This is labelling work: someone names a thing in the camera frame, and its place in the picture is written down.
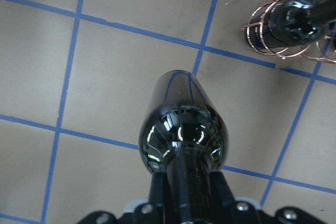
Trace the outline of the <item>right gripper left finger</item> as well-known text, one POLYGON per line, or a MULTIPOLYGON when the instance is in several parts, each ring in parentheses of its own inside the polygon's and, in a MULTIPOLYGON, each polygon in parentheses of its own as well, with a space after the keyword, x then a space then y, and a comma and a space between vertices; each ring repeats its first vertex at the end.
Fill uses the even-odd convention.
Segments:
POLYGON ((166 173, 155 172, 152 174, 149 203, 155 207, 163 208, 165 205, 166 173))

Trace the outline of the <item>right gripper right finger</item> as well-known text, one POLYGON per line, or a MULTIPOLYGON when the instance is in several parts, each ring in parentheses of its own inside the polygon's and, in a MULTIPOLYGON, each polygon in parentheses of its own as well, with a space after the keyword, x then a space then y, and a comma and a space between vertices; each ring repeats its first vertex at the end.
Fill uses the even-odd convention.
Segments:
POLYGON ((214 206, 229 206, 235 197, 222 172, 210 172, 212 203, 214 206))

